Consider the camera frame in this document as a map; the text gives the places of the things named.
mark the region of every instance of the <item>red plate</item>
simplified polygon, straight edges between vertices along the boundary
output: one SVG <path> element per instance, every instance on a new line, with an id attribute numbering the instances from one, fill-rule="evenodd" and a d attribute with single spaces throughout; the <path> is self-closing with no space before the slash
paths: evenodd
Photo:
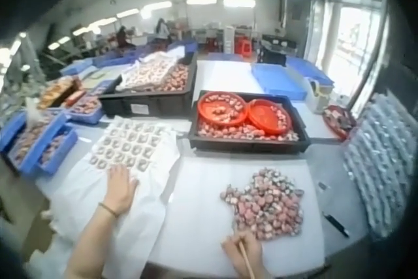
<path id="1" fill-rule="evenodd" d="M 344 115 L 344 112 L 347 111 L 346 109 L 336 106 L 336 105 L 330 105 L 326 109 L 329 111 L 337 111 L 341 115 Z M 352 117 L 351 113 L 348 112 L 349 119 L 351 120 L 351 123 L 355 125 L 355 119 Z M 330 130 L 335 133 L 336 136 L 338 136 L 341 140 L 346 140 L 348 138 L 349 132 L 344 131 L 343 129 L 340 129 L 337 125 L 333 125 L 331 122 L 331 119 L 328 118 L 328 116 L 325 115 L 325 113 L 322 113 L 322 118 L 324 119 L 325 124 L 330 128 Z"/>
<path id="2" fill-rule="evenodd" d="M 214 109 L 218 108 L 219 106 L 223 106 L 226 108 L 226 113 L 229 113 L 234 108 L 233 106 L 229 104 L 228 101 L 224 101 L 224 100 L 206 102 L 207 98 L 213 95 L 217 95 L 217 96 L 228 95 L 229 97 L 235 98 L 236 100 L 241 102 L 244 107 L 239 112 L 238 117 L 231 120 L 230 122 L 217 121 L 216 118 L 218 116 L 213 113 Z M 248 115 L 248 108 L 247 108 L 247 104 L 245 100 L 243 100 L 237 94 L 229 93 L 227 91 L 210 91 L 209 93 L 204 94 L 199 99 L 199 102 L 197 103 L 197 110 L 199 111 L 199 114 L 201 115 L 201 117 L 207 122 L 210 122 L 216 125 L 222 125 L 225 127 L 230 127 L 230 126 L 237 125 L 237 124 L 244 122 L 244 120 L 247 118 L 247 115 Z"/>
<path id="3" fill-rule="evenodd" d="M 272 110 L 277 108 L 286 117 L 286 126 L 279 128 L 279 118 Z M 252 124 L 268 134 L 281 135 L 292 128 L 292 119 L 282 106 L 266 99 L 254 99 L 248 103 L 248 118 Z"/>

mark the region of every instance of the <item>white wall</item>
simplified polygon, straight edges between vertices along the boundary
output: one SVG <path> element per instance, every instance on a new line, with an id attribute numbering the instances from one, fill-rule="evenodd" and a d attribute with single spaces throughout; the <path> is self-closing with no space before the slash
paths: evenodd
<path id="1" fill-rule="evenodd" d="M 158 18 L 170 19 L 173 17 L 187 17 L 193 27 L 202 26 L 208 22 L 223 22 L 224 24 L 246 24 L 252 25 L 255 19 L 257 29 L 260 31 L 272 29 L 276 26 L 279 13 L 279 0 L 256 0 L 254 11 L 250 8 L 223 8 L 222 0 L 218 0 L 216 5 L 208 6 L 186 6 L 181 3 L 184 0 L 115 0 L 111 5 L 111 0 L 100 0 L 92 3 L 70 17 L 60 19 L 58 24 L 59 33 L 69 34 L 70 28 L 77 24 L 84 26 L 116 13 L 129 10 L 131 8 L 142 8 L 144 5 L 160 1 L 172 1 L 176 5 L 172 9 L 162 9 L 155 11 L 152 19 L 143 21 L 139 15 L 122 18 L 121 22 L 127 27 L 139 26 L 145 29 L 153 29 Z M 113 25 L 106 27 L 107 31 L 114 29 Z"/>

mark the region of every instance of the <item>red plastic bowl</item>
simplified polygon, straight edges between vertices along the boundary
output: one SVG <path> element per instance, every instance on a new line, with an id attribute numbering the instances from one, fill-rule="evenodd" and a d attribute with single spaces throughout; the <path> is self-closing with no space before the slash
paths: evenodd
<path id="1" fill-rule="evenodd" d="M 286 117 L 286 127 L 278 127 L 279 118 L 271 107 L 276 107 Z M 292 119 L 286 110 L 266 99 L 254 99 L 248 103 L 248 118 L 255 127 L 271 135 L 285 134 L 292 128 Z"/>
<path id="2" fill-rule="evenodd" d="M 229 95 L 230 97 L 234 97 L 238 101 L 242 103 L 244 106 L 241 112 L 239 113 L 238 117 L 234 120 L 231 120 L 230 122 L 219 122 L 216 121 L 214 118 L 216 115 L 213 114 L 213 111 L 218 106 L 224 106 L 227 108 L 227 112 L 232 110 L 233 107 L 226 101 L 211 101 L 207 103 L 205 100 L 213 95 Z M 227 91 L 210 91 L 209 93 L 204 94 L 197 103 L 197 110 L 200 114 L 200 116 L 206 120 L 209 123 L 215 124 L 215 125 L 222 125 L 224 127 L 231 127 L 237 124 L 240 124 L 245 121 L 248 115 L 248 107 L 245 100 L 243 100 L 241 97 L 239 97 L 237 94 L 229 93 Z"/>

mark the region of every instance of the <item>hand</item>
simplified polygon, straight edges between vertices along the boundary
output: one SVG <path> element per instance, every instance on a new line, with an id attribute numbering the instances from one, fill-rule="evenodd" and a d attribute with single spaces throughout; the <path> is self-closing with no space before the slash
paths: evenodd
<path id="1" fill-rule="evenodd" d="M 241 278 L 249 278 L 249 272 L 242 256 L 239 242 L 242 242 L 247 253 L 249 264 L 251 265 L 256 279 L 264 278 L 265 268 L 263 266 L 263 249 L 261 243 L 250 231 L 238 232 L 232 237 L 228 237 L 222 243 L 222 248 L 231 260 L 235 271 Z"/>
<path id="2" fill-rule="evenodd" d="M 127 212 L 133 201 L 138 180 L 129 178 L 129 170 L 123 165 L 113 165 L 108 172 L 107 193 L 103 204 L 116 215 Z"/>

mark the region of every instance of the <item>black pen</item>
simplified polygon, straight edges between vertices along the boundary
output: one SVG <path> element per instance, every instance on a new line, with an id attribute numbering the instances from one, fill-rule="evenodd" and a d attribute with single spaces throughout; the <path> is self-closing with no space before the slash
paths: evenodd
<path id="1" fill-rule="evenodd" d="M 325 219 L 330 222 L 331 225 L 335 227 L 335 229 L 339 230 L 343 236 L 346 238 L 350 237 L 350 234 L 348 233 L 347 229 L 333 216 L 327 215 L 326 213 L 322 212 L 322 215 L 324 215 Z"/>

